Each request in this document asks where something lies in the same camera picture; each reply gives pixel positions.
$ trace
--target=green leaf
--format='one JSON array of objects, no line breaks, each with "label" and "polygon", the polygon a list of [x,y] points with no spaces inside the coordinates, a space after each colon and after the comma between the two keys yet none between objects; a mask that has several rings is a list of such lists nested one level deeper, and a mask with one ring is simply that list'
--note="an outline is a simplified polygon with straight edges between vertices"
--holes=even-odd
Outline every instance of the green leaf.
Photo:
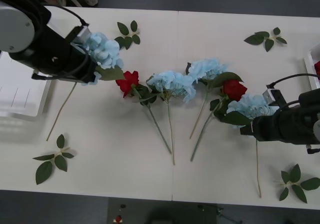
[{"label": "green leaf", "polygon": [[282,37],[277,37],[276,40],[283,43],[283,44],[288,44],[287,41],[285,39],[283,39]]},{"label": "green leaf", "polygon": [[128,50],[130,48],[131,44],[132,44],[132,38],[130,36],[126,36],[124,39],[125,49]]},{"label": "green leaf", "polygon": [[288,187],[286,187],[286,188],[283,190],[283,192],[281,193],[280,198],[279,198],[279,201],[281,202],[281,201],[283,201],[284,199],[286,199],[287,196],[288,196],[288,194],[289,194],[289,189],[288,189]]},{"label": "green leaf", "polygon": [[102,75],[100,80],[102,81],[114,81],[114,80],[124,80],[124,72],[119,66],[114,66],[114,68],[102,69],[99,65],[95,70]]},{"label": "green leaf", "polygon": [[228,100],[224,100],[221,107],[217,110],[219,113],[226,115],[227,114],[227,110],[228,110],[228,105],[231,102],[230,99]]},{"label": "green leaf", "polygon": [[270,51],[270,49],[274,46],[274,44],[275,44],[274,40],[271,40],[271,39],[265,40],[264,48],[266,52]]},{"label": "green leaf", "polygon": [[186,69],[185,69],[185,74],[189,74],[189,68],[191,67],[191,63],[188,62],[188,64],[186,65]]},{"label": "green leaf", "polygon": [[51,161],[42,163],[35,172],[35,183],[37,185],[46,181],[52,173],[53,165]]},{"label": "green leaf", "polygon": [[276,27],[275,29],[273,29],[273,34],[275,34],[275,35],[279,35],[280,34],[279,27]]},{"label": "green leaf", "polygon": [[132,40],[133,40],[133,42],[134,42],[135,44],[137,44],[137,45],[140,44],[140,37],[139,37],[138,35],[134,34],[134,35],[132,36]]},{"label": "green leaf", "polygon": [[284,184],[287,184],[290,181],[290,175],[286,171],[283,171],[283,170],[281,171],[281,177],[282,177]]},{"label": "green leaf", "polygon": [[320,187],[320,179],[318,177],[311,178],[301,182],[301,187],[306,191],[315,190]]},{"label": "green leaf", "polygon": [[210,111],[213,111],[216,106],[219,104],[220,100],[219,99],[215,99],[210,101]]},{"label": "green leaf", "polygon": [[157,99],[156,95],[149,98],[151,94],[149,92],[148,87],[146,87],[145,85],[139,84],[135,89],[140,94],[141,99],[147,99],[146,101],[140,102],[140,104],[142,106],[146,106],[146,105],[148,105],[148,103],[154,103],[156,101],[156,99]]},{"label": "green leaf", "polygon": [[64,156],[65,158],[69,158],[69,159],[75,157],[74,155],[72,155],[71,153],[68,153],[68,152],[62,152],[62,156]]},{"label": "green leaf", "polygon": [[263,35],[251,35],[249,36],[247,39],[245,39],[244,41],[246,43],[249,43],[251,45],[260,45],[261,43],[263,43],[265,40],[265,37]]},{"label": "green leaf", "polygon": [[140,99],[138,101],[134,101],[134,103],[141,103],[141,102],[147,101],[149,99],[152,99],[154,97],[165,98],[165,95],[163,93],[150,93],[146,98]]},{"label": "green leaf", "polygon": [[135,89],[137,90],[137,92],[139,93],[139,95],[141,96],[141,98],[145,98],[147,97],[147,95],[149,95],[149,89],[148,87],[146,87],[145,85],[141,85],[138,84]]},{"label": "green leaf", "polygon": [[290,173],[290,181],[292,183],[296,183],[300,180],[301,178],[301,170],[300,166],[297,164],[292,168],[292,171]]},{"label": "green leaf", "polygon": [[225,81],[228,80],[237,80],[239,82],[242,82],[240,76],[238,76],[237,74],[233,72],[224,72],[211,81],[210,87],[219,88],[224,84]]},{"label": "green leaf", "polygon": [[130,24],[131,31],[136,32],[138,30],[138,24],[135,20],[133,20]]},{"label": "green leaf", "polygon": [[58,146],[58,148],[64,148],[65,146],[65,137],[64,135],[60,135],[57,140],[56,140],[56,145]]},{"label": "green leaf", "polygon": [[50,154],[50,155],[42,155],[42,156],[34,157],[32,159],[35,159],[38,161],[47,161],[47,160],[51,160],[54,157],[55,157],[55,154]]},{"label": "green leaf", "polygon": [[125,36],[129,35],[129,29],[125,24],[121,22],[117,22],[117,25],[122,35],[125,35]]},{"label": "green leaf", "polygon": [[229,112],[220,121],[223,123],[228,123],[237,126],[246,126],[251,123],[251,120],[248,117],[246,117],[238,111]]},{"label": "green leaf", "polygon": [[122,36],[118,36],[114,39],[117,43],[119,43],[120,49],[125,46],[125,39]]},{"label": "green leaf", "polygon": [[67,171],[67,161],[64,159],[62,155],[57,155],[54,159],[54,164],[57,168],[59,168],[62,171]]},{"label": "green leaf", "polygon": [[304,190],[302,190],[302,188],[298,185],[292,185],[292,190],[294,191],[295,195],[304,203],[308,203],[307,202],[307,198],[305,195]]},{"label": "green leaf", "polygon": [[255,32],[254,34],[261,35],[261,36],[263,36],[265,38],[269,38],[270,37],[270,34],[267,31],[258,31],[258,32]]}]

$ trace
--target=loose leaf cluster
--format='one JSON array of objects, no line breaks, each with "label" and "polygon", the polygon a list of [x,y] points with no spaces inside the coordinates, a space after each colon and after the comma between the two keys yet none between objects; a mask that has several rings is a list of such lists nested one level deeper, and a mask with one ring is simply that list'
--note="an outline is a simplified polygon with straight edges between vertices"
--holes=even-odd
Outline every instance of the loose leaf cluster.
[{"label": "loose leaf cluster", "polygon": [[125,47],[125,49],[128,50],[132,42],[138,45],[140,44],[140,37],[138,36],[138,24],[135,20],[133,20],[130,24],[132,34],[130,34],[129,29],[125,24],[117,22],[117,25],[121,34],[125,36],[124,38],[122,36],[118,36],[116,39],[114,39],[119,43],[120,49]]},{"label": "loose leaf cluster", "polygon": [[300,178],[301,178],[301,170],[298,164],[296,164],[293,167],[290,174],[282,170],[281,177],[285,184],[285,188],[279,197],[280,201],[283,201],[284,199],[286,199],[289,194],[289,189],[287,185],[291,185],[291,188],[295,193],[295,195],[304,203],[308,203],[304,190],[311,191],[320,187],[320,178],[317,178],[317,177],[313,177],[311,179],[305,180],[300,184],[297,183],[300,181]]},{"label": "loose leaf cluster", "polygon": [[281,36],[279,36],[280,32],[281,32],[280,29],[278,27],[276,27],[275,29],[273,29],[274,37],[270,37],[269,32],[258,31],[258,32],[255,32],[253,35],[249,36],[244,41],[246,43],[251,44],[251,45],[260,45],[265,40],[264,48],[265,48],[266,52],[268,52],[274,46],[274,44],[275,44],[274,40],[276,40],[282,44],[287,44],[287,41],[285,39],[283,39]]},{"label": "loose leaf cluster", "polygon": [[35,182],[37,185],[43,183],[51,176],[54,167],[53,163],[58,169],[66,172],[68,170],[68,166],[65,158],[71,159],[75,157],[71,153],[66,152],[69,147],[63,149],[65,147],[64,135],[61,134],[57,138],[56,145],[58,148],[60,148],[60,151],[56,154],[42,155],[33,158],[34,160],[45,161],[38,167],[35,172]]}]

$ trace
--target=red rose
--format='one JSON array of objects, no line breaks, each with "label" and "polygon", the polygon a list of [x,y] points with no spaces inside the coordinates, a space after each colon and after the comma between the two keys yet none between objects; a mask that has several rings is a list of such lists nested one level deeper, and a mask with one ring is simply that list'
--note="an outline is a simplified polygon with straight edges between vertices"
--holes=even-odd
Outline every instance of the red rose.
[{"label": "red rose", "polygon": [[116,80],[115,82],[120,87],[121,91],[124,92],[123,97],[125,97],[131,92],[132,84],[135,86],[139,85],[139,73],[136,70],[132,74],[130,71],[126,71],[123,75],[125,80]]},{"label": "red rose", "polygon": [[320,61],[318,61],[316,64],[314,64],[314,69],[315,69],[316,74],[320,75]]},{"label": "red rose", "polygon": [[246,93],[248,88],[240,84],[237,80],[226,80],[223,83],[223,93],[227,94],[229,99],[240,101],[243,94]]}]

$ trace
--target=artificial flower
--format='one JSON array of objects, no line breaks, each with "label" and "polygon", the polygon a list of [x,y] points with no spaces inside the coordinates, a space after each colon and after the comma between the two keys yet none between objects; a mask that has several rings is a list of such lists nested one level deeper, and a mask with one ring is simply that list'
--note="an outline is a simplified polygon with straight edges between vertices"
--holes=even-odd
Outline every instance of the artificial flower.
[{"label": "artificial flower", "polygon": [[139,85],[139,73],[135,70],[133,73],[126,71],[124,74],[124,80],[116,80],[116,84],[124,92],[123,97],[128,95],[132,91],[132,85]]},{"label": "artificial flower", "polygon": [[146,83],[154,86],[160,93],[165,92],[170,97],[184,96],[183,101],[187,103],[196,96],[193,82],[194,79],[191,76],[169,70],[154,74]]},{"label": "artificial flower", "polygon": [[279,107],[269,106],[261,95],[244,94],[239,101],[232,101],[226,113],[237,111],[253,120],[256,117],[271,116]]},{"label": "artificial flower", "polygon": [[202,59],[191,63],[188,76],[191,76],[198,83],[199,79],[213,80],[218,75],[225,73],[227,69],[227,65],[221,65],[217,58]]},{"label": "artificial flower", "polygon": [[101,75],[99,72],[97,72],[97,71],[95,71],[93,74],[95,75],[94,82],[81,83],[81,85],[82,85],[82,86],[97,85],[98,80],[102,77],[102,75]]},{"label": "artificial flower", "polygon": [[318,61],[316,64],[314,64],[315,73],[317,75],[320,75],[320,61]]},{"label": "artificial flower", "polygon": [[120,46],[115,40],[109,40],[103,33],[92,33],[87,39],[84,48],[89,55],[101,66],[102,69],[124,67],[123,61],[120,59]]},{"label": "artificial flower", "polygon": [[223,93],[227,94],[230,100],[240,101],[242,95],[246,93],[248,88],[240,84],[237,80],[226,80],[223,82]]}]

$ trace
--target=flower stem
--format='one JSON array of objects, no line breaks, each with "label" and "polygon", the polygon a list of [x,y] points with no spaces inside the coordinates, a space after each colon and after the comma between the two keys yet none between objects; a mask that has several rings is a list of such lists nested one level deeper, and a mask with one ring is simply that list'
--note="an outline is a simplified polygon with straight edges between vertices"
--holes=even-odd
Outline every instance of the flower stem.
[{"label": "flower stem", "polygon": [[67,103],[69,97],[71,96],[72,92],[74,91],[76,85],[77,85],[77,82],[74,83],[74,85],[73,85],[73,87],[72,87],[69,95],[66,97],[64,103],[62,104],[62,106],[61,106],[61,108],[60,108],[60,110],[59,110],[59,112],[58,112],[58,115],[56,115],[55,121],[54,121],[54,123],[53,123],[53,125],[52,125],[52,127],[51,127],[51,130],[50,130],[50,132],[49,132],[48,137],[46,138],[46,141],[49,140],[49,138],[50,138],[50,136],[51,136],[51,133],[52,133],[52,131],[54,130],[55,125],[56,125],[56,123],[57,123],[57,120],[58,120],[58,118],[59,118],[59,116],[60,116],[60,113],[61,113],[62,109],[64,108],[64,106],[66,105],[66,103]]},{"label": "flower stem", "polygon": [[255,150],[256,150],[256,180],[258,182],[259,197],[262,198],[260,182],[259,182],[259,159],[258,159],[258,140],[255,139]]},{"label": "flower stem", "polygon": [[149,112],[150,112],[150,114],[151,114],[151,116],[152,116],[152,119],[153,119],[153,121],[154,121],[154,124],[156,125],[156,128],[158,129],[158,131],[159,131],[159,133],[160,133],[160,135],[161,135],[161,137],[162,137],[162,140],[163,140],[166,148],[168,149],[168,152],[169,152],[170,154],[172,154],[172,152],[171,152],[171,150],[170,150],[170,147],[168,146],[168,143],[167,143],[164,135],[162,134],[162,132],[161,132],[161,130],[160,130],[160,127],[159,127],[159,125],[158,125],[158,123],[157,123],[157,121],[156,121],[156,119],[155,119],[155,116],[154,116],[154,114],[153,114],[152,111],[151,111],[150,105],[147,105],[146,107],[148,108],[148,110],[149,110]]},{"label": "flower stem", "polygon": [[195,129],[196,129],[197,125],[198,125],[198,122],[199,122],[199,120],[200,120],[200,117],[201,117],[201,115],[202,115],[202,112],[203,112],[203,110],[204,110],[205,104],[206,104],[207,99],[208,99],[208,93],[209,93],[209,89],[207,89],[206,92],[205,92],[205,97],[204,97],[204,101],[203,101],[203,104],[202,104],[200,113],[199,113],[199,115],[198,115],[198,118],[197,118],[196,121],[195,121],[195,124],[194,124],[194,127],[193,127],[193,129],[192,129],[192,132],[191,132],[191,135],[190,135],[189,139],[192,138],[192,135],[194,134]]},{"label": "flower stem", "polygon": [[168,104],[168,117],[169,117],[169,124],[170,124],[170,130],[171,130],[171,149],[172,149],[172,162],[173,165],[175,166],[175,148],[174,148],[174,138],[173,138],[173,133],[172,133],[172,125],[171,125],[171,118],[170,118],[170,108],[169,108],[169,102]]},{"label": "flower stem", "polygon": [[209,122],[209,120],[210,120],[211,116],[213,115],[213,113],[214,113],[218,108],[220,108],[221,103],[222,103],[224,100],[225,100],[225,98],[222,98],[222,99],[220,100],[220,102],[218,103],[218,105],[215,106],[215,108],[213,109],[213,111],[211,111],[210,115],[209,115],[208,118],[206,119],[206,121],[205,121],[205,123],[204,123],[204,125],[203,125],[203,127],[202,127],[202,129],[201,129],[201,132],[200,132],[200,135],[199,135],[199,137],[198,137],[198,140],[196,141],[195,147],[194,147],[194,149],[193,149],[193,153],[192,153],[190,162],[192,162],[192,161],[194,160],[196,151],[197,151],[197,149],[198,149],[198,146],[199,146],[201,137],[202,137],[202,135],[203,135],[203,133],[204,133],[204,131],[205,131],[205,128],[206,128],[207,123]]},{"label": "flower stem", "polygon": [[[133,88],[133,91],[135,92],[135,94],[137,94],[137,96],[138,96],[140,99],[142,98],[141,95],[140,95],[140,93],[137,91],[136,88]],[[151,116],[152,116],[152,119],[153,119],[153,121],[154,121],[154,124],[156,125],[156,128],[158,128],[158,131],[159,131],[159,133],[160,133],[160,135],[161,135],[161,137],[162,137],[162,140],[164,141],[164,144],[165,144],[166,148],[168,149],[169,153],[172,154],[172,152],[171,152],[171,150],[170,150],[170,147],[168,146],[168,143],[167,143],[164,135],[162,134],[162,132],[161,132],[161,130],[160,130],[160,127],[159,127],[159,125],[158,125],[158,123],[157,123],[157,121],[156,121],[156,118],[155,118],[154,114],[153,114],[152,111],[151,111],[151,106],[150,106],[150,104],[148,103],[148,105],[144,105],[144,106],[146,106],[146,107],[148,108],[148,110],[149,110],[149,112],[150,112],[150,114],[151,114]]]}]

